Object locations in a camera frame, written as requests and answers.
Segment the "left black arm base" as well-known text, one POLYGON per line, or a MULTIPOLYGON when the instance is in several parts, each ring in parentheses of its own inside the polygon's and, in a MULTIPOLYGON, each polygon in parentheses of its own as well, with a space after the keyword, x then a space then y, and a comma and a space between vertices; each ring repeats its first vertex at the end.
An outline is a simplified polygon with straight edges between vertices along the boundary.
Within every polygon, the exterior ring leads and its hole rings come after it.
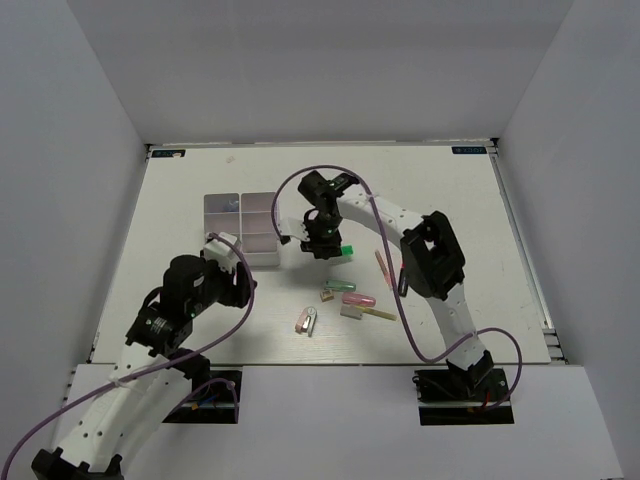
POLYGON ((163 420, 165 424, 233 425, 240 413, 241 369, 210 370, 205 380, 220 378, 176 407, 163 420))

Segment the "green cap black highlighter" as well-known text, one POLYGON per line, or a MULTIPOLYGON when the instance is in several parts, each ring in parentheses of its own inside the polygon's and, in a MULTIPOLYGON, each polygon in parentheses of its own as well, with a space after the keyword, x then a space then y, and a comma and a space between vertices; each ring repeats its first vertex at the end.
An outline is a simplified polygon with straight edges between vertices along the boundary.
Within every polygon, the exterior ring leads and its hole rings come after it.
POLYGON ((341 256, 351 256, 353 253, 354 253, 354 250, 351 245, 343 245, 340 247, 341 256))

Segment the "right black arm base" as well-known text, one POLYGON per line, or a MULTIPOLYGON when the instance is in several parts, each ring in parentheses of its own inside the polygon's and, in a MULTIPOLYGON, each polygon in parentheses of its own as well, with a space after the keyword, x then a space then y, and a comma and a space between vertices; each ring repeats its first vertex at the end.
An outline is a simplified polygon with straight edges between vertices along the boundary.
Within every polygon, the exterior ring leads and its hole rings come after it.
POLYGON ((459 389, 445 369, 415 370, 412 381, 416 387, 421 426, 482 426, 515 423, 512 406, 505 400, 509 390, 505 372, 494 368, 473 392, 459 389))

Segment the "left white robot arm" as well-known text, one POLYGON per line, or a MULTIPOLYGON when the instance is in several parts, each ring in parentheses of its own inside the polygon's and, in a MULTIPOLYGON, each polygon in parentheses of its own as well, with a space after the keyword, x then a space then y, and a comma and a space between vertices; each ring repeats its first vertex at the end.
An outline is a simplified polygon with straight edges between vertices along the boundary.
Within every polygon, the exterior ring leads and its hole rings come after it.
POLYGON ((202 252, 171 260, 161 286, 144 298, 125 335, 108 382, 84 397, 83 417, 31 469, 39 479, 121 479, 156 428, 184 403, 217 387, 238 397, 234 383, 217 377, 203 350, 183 342, 196 317, 214 304, 251 310, 257 287, 242 255, 202 252))

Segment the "pink cap black highlighter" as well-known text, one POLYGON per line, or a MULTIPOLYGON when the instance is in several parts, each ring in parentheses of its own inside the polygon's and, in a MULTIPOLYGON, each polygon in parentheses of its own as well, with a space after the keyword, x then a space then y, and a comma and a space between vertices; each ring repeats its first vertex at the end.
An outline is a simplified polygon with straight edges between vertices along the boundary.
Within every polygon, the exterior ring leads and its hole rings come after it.
POLYGON ((408 293, 408 281, 405 273, 405 269, 402 268, 399 272, 398 278, 398 293, 399 296, 405 298, 408 293))

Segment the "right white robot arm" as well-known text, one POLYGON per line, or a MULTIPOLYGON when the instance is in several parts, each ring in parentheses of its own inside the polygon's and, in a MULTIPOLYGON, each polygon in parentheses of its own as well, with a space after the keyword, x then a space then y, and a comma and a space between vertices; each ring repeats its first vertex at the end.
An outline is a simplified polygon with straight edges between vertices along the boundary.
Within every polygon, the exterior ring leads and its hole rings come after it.
POLYGON ((421 215, 369 194, 348 173, 327 180, 313 170, 302 177, 298 192, 312 205, 302 220, 301 250, 316 259, 340 256, 339 225, 344 219, 384 232, 401 252, 408 286, 434 314, 449 351, 446 364, 453 390, 466 399, 484 391, 494 363, 467 306, 465 257, 447 216, 439 211, 421 215))

